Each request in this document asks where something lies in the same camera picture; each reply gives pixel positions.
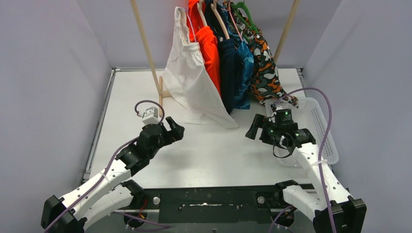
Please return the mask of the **green hanger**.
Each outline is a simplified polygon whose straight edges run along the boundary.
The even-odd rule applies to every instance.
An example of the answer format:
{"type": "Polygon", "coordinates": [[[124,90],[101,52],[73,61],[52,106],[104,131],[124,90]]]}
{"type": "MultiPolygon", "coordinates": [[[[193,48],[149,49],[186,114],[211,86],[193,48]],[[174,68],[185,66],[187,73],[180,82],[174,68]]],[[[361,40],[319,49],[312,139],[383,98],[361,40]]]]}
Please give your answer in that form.
{"type": "Polygon", "coordinates": [[[259,29],[255,26],[248,7],[245,2],[238,2],[230,4],[235,13],[240,17],[241,21],[254,33],[259,33],[259,29]],[[244,11],[245,17],[240,13],[240,10],[244,11]]]}

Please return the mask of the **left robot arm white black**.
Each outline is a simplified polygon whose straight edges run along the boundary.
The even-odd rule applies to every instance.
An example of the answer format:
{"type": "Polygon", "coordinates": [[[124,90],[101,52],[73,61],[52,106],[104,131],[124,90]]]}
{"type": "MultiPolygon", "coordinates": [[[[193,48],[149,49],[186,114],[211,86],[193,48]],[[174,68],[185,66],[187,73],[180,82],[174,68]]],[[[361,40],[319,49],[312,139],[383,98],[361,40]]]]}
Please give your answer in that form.
{"type": "Polygon", "coordinates": [[[43,207],[41,227],[46,233],[83,233],[87,227],[109,213],[143,203],[144,190],[131,178],[145,168],[157,152],[182,140],[185,128],[172,117],[142,127],[138,137],[120,146],[108,165],[73,191],[49,197],[43,207]]]}

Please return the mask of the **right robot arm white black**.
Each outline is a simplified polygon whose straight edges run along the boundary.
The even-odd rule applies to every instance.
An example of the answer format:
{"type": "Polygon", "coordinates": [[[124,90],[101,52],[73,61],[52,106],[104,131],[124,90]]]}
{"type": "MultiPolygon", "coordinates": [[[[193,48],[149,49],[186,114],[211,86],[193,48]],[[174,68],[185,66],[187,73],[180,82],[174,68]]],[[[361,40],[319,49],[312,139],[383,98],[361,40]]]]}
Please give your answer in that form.
{"type": "Polygon", "coordinates": [[[294,159],[301,166],[318,195],[314,198],[290,180],[276,184],[274,203],[299,210],[312,221],[317,233],[360,233],[366,204],[341,185],[322,157],[315,137],[308,129],[298,127],[291,109],[276,110],[271,116],[255,114],[245,136],[255,139],[258,129],[262,130],[259,139],[263,143],[286,151],[283,158],[294,159]]]}

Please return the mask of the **clear plastic basket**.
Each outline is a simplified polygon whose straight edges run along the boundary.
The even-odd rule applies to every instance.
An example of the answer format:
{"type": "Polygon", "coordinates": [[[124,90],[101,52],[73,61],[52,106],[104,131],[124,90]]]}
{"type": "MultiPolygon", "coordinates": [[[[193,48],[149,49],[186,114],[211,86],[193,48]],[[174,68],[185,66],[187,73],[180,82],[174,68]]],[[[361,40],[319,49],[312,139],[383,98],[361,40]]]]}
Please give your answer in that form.
{"type": "MultiPolygon", "coordinates": [[[[268,117],[272,115],[273,110],[271,105],[276,101],[276,99],[270,99],[264,103],[266,115],[268,117]]],[[[308,129],[314,136],[317,145],[320,146],[325,135],[327,119],[325,119],[318,101],[314,98],[298,97],[298,104],[298,108],[295,108],[288,102],[281,102],[280,106],[283,108],[290,108],[292,110],[293,120],[298,123],[299,129],[308,129]]],[[[281,157],[287,155],[285,150],[281,150],[276,147],[274,152],[276,155],[281,157]]],[[[339,161],[339,154],[330,132],[328,133],[325,145],[322,150],[322,157],[327,160],[327,163],[329,165],[336,164],[339,161]]],[[[296,160],[292,159],[291,156],[286,159],[276,158],[276,160],[282,166],[301,167],[300,164],[296,160]]]]}

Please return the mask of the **camouflage orange grey shorts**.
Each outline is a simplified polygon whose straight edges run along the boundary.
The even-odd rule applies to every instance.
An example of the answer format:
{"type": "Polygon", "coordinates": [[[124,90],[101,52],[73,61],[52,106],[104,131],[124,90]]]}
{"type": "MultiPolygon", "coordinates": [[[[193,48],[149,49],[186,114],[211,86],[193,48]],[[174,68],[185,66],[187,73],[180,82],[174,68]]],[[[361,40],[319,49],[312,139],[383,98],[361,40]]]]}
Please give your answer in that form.
{"type": "MultiPolygon", "coordinates": [[[[240,33],[249,47],[254,58],[253,73],[251,76],[250,91],[260,104],[264,104],[270,99],[280,99],[287,95],[281,85],[278,69],[272,56],[270,47],[263,37],[261,30],[259,33],[252,32],[234,11],[236,25],[240,27],[240,33]]],[[[298,98],[288,96],[284,99],[292,106],[298,108],[298,98]]]]}

